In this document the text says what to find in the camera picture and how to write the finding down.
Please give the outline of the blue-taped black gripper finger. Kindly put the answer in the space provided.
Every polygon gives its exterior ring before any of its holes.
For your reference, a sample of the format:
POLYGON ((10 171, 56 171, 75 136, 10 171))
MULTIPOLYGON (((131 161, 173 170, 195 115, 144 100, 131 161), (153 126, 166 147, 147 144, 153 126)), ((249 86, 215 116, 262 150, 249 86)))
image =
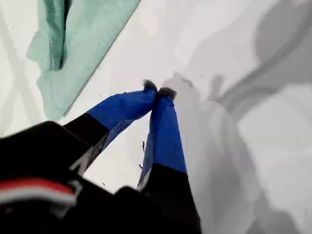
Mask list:
POLYGON ((199 234, 200 217, 187 175, 175 96, 170 88, 156 94, 138 186, 151 204, 147 211, 158 233, 199 234))
POLYGON ((156 85, 145 80, 142 90, 112 95, 65 124, 65 129, 91 147, 70 169, 77 171, 79 175, 84 174, 121 132, 151 111, 156 94, 156 85))

